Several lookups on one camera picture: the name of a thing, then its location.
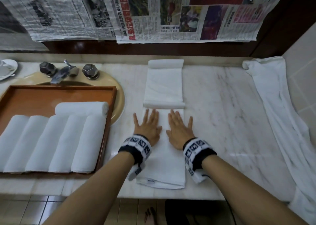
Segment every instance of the brown tray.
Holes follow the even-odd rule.
[[[5,130],[12,116],[55,115],[55,107],[61,102],[106,101],[109,104],[103,139],[97,164],[92,173],[103,166],[104,152],[111,126],[111,117],[116,98],[115,86],[52,86],[52,85],[10,85],[0,98],[0,134]],[[48,172],[27,172],[29,174],[50,174]]]

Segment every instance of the faucet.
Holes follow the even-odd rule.
[[[79,68],[68,63],[67,60],[64,60],[64,63],[67,65],[60,70],[52,77],[51,84],[59,84],[68,76],[75,77],[79,73]]]

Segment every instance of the countertop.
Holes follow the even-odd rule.
[[[19,64],[21,69],[15,78],[0,82],[0,92],[4,92],[18,78],[39,71],[39,63]],[[95,65],[113,76],[125,93],[124,111],[110,129],[106,163],[117,153],[124,139],[132,134],[133,112],[141,117],[147,66]],[[291,201],[295,183],[279,150],[252,77],[239,67],[188,65],[183,67],[182,82],[184,120],[188,123],[189,116],[193,116],[195,135],[207,140],[221,158],[278,199]],[[67,176],[54,179],[45,178],[44,175],[28,179],[0,176],[0,193],[69,196],[85,181]],[[118,198],[224,199],[210,179],[196,185],[188,172],[184,189],[154,189],[126,180]]]

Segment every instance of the crumpled white towel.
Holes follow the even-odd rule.
[[[55,107],[56,115],[103,115],[106,116],[109,110],[109,104],[107,102],[64,102],[59,103]]]
[[[51,116],[26,164],[25,171],[47,172],[68,117]]]
[[[178,110],[184,118],[182,96],[183,59],[159,59],[148,62],[144,109],[158,108],[162,126],[159,142],[153,147],[145,168],[136,182],[155,188],[179,189],[185,187],[185,162],[182,151],[170,143],[166,130],[170,129],[168,113]]]
[[[4,172],[24,172],[25,166],[41,136],[48,118],[40,115],[31,116],[8,159]]]
[[[87,117],[71,165],[71,171],[90,173],[95,169],[103,139],[106,118],[101,115]]]
[[[70,115],[60,136],[53,159],[49,165],[50,173],[69,173],[74,159],[83,126],[87,117]]]
[[[0,136],[0,172],[3,171],[28,120],[28,116],[14,115],[2,132]]]
[[[316,151],[308,127],[295,112],[286,80],[285,60],[280,57],[244,61],[263,100],[271,128],[283,154],[296,192],[289,207],[308,224],[316,224]]]

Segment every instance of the foot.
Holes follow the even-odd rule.
[[[153,207],[150,207],[145,212],[145,225],[158,225],[157,214]]]

